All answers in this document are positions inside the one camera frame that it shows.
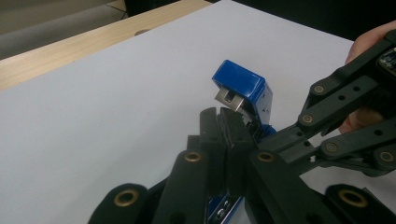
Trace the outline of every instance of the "wooden surface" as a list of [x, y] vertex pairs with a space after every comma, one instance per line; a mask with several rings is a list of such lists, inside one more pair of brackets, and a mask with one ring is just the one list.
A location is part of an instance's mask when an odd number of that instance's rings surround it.
[[204, 0], [181, 0], [174, 4], [118, 21], [65, 40], [33, 49], [0, 61], [0, 90], [45, 74], [96, 51], [131, 38], [136, 32], [153, 29], [198, 9], [209, 6]]

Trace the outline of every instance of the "human hand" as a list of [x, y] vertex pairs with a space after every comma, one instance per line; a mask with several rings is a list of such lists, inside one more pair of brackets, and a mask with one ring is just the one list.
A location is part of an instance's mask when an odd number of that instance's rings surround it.
[[[396, 21], [378, 26], [359, 36], [350, 48], [349, 54], [346, 57], [346, 63], [350, 63], [372, 45], [383, 39], [387, 32], [394, 29], [396, 29]], [[338, 130], [340, 133], [348, 133], [378, 123], [383, 119], [383, 116], [377, 111], [369, 107], [363, 107], [351, 113]]]

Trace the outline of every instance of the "white sheet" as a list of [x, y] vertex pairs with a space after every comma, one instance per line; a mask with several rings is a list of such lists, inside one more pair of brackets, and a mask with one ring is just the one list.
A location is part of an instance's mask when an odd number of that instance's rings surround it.
[[[166, 177], [229, 59], [264, 76], [271, 123], [295, 122], [309, 86], [343, 65], [351, 42], [221, 1], [0, 92], [2, 223], [84, 223], [114, 187]], [[368, 187], [396, 211], [395, 174], [317, 169], [304, 179]], [[246, 223], [243, 209], [233, 223]]]

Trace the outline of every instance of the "white table surface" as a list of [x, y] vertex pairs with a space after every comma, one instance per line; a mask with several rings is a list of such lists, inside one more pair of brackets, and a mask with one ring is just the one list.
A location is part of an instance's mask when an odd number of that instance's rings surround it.
[[[86, 223], [116, 186], [165, 178], [199, 133], [200, 111], [219, 107], [211, 77], [226, 59], [267, 79], [271, 123], [291, 125], [309, 86], [342, 66], [351, 44], [223, 0], [0, 91], [1, 223]], [[303, 176], [319, 191], [367, 187], [393, 212], [395, 177]], [[233, 223], [246, 222], [242, 206]]]

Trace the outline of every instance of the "blue object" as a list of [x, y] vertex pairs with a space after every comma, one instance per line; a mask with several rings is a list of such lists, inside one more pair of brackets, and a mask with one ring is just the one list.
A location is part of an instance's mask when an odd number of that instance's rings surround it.
[[212, 80], [220, 88], [216, 99], [242, 113], [256, 139], [276, 132], [269, 125], [273, 93], [265, 78], [226, 60]]

